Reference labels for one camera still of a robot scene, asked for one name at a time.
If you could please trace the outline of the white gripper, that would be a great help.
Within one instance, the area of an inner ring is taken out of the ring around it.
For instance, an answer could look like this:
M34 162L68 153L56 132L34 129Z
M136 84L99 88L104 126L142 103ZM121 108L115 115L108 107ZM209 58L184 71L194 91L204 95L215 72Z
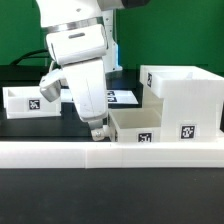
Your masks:
M107 116L108 103L103 60L88 60L64 66L62 70L80 119L89 122L94 141L104 140L108 126L102 119Z

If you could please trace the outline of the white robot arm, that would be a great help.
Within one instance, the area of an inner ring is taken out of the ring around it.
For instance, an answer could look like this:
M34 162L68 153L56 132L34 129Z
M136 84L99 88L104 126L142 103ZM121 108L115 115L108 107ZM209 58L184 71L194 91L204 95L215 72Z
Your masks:
M150 0L36 0L41 27L52 60L59 65L40 81L40 92L50 102L60 97L66 80L80 119L95 141L105 138L108 115L105 65L108 35L103 13L144 6Z

